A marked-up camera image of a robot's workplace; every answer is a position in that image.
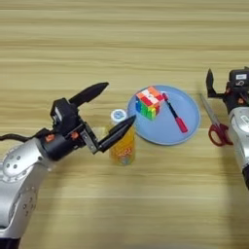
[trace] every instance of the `red scissors handle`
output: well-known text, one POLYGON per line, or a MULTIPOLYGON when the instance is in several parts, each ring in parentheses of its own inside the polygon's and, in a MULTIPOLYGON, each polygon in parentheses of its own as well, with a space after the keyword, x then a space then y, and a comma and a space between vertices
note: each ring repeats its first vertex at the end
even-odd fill
POLYGON ((208 136, 216 146, 224 146, 226 144, 232 145, 232 142, 228 137, 228 130, 229 127, 224 124, 213 124, 209 128, 208 136), (216 133, 216 135, 219 137, 218 141, 217 139, 213 138, 213 133, 216 133))

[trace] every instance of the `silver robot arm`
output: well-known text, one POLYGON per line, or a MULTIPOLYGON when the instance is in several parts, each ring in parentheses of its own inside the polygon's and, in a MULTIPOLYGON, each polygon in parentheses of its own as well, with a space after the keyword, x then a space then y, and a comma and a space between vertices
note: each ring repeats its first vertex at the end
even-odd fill
POLYGON ((41 129, 32 137, 16 134, 0 136, 0 141, 14 139, 23 144, 12 149, 0 162, 0 249, 18 249, 30 217, 36 207, 38 192, 53 162, 73 151, 89 147, 104 153, 122 139, 133 125, 132 116, 117 124, 100 141, 78 114, 78 107, 96 98, 107 83, 84 89, 69 100, 53 103, 53 129, 41 129))
POLYGON ((237 163, 249 189, 249 107, 237 107, 231 110, 229 135, 237 163))
POLYGON ((52 167, 36 138, 13 149, 4 158, 0 164, 0 238, 23 236, 39 188, 52 167))
POLYGON ((221 98, 226 104, 230 117, 229 136, 249 190, 249 68, 232 70, 224 93, 216 93, 213 81, 213 73, 209 69, 206 77, 207 95, 221 98))

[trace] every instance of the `scissors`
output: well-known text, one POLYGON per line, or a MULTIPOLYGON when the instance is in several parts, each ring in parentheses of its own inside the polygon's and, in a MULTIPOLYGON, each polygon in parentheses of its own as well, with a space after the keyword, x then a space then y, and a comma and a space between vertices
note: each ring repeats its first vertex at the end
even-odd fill
POLYGON ((232 145, 232 142, 228 136, 229 127, 219 122, 214 111, 212 110, 210 105, 207 103, 207 101, 205 100, 202 94, 200 95, 200 98, 212 122, 212 125, 210 126, 209 131, 208 131, 208 136, 210 140, 212 141, 212 143, 215 144, 216 146, 224 146, 226 144, 232 145))

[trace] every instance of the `red marker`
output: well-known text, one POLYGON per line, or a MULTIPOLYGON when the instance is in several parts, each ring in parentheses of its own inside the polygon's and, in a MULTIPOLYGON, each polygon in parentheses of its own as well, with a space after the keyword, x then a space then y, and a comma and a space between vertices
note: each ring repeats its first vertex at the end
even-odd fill
POLYGON ((172 107, 172 105, 170 104, 170 102, 168 101, 168 96, 163 93, 162 96, 164 97, 165 102, 168 105, 169 110, 171 111, 172 115, 175 118, 176 123, 178 124, 179 128, 181 129, 181 131, 183 133, 188 131, 188 128, 186 127, 186 125, 184 124, 183 120, 181 118, 178 117, 178 115, 176 114, 174 108, 172 107))

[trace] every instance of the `table surface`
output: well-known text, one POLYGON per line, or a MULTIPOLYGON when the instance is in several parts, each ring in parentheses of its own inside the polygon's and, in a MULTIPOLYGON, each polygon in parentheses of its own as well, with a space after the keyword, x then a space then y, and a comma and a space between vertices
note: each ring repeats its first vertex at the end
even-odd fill
MULTIPOLYGON (((151 84, 198 103, 201 125, 187 143, 137 137, 131 166, 79 150, 44 182, 23 249, 249 248, 249 195, 232 147, 215 147, 198 93, 211 67, 224 91, 248 65, 246 0, 0 1, 0 133, 50 127, 53 100, 108 81, 81 108, 92 126, 151 84)), ((210 100, 228 123, 220 100, 210 100)), ((14 142, 2 142, 2 157, 14 142)))

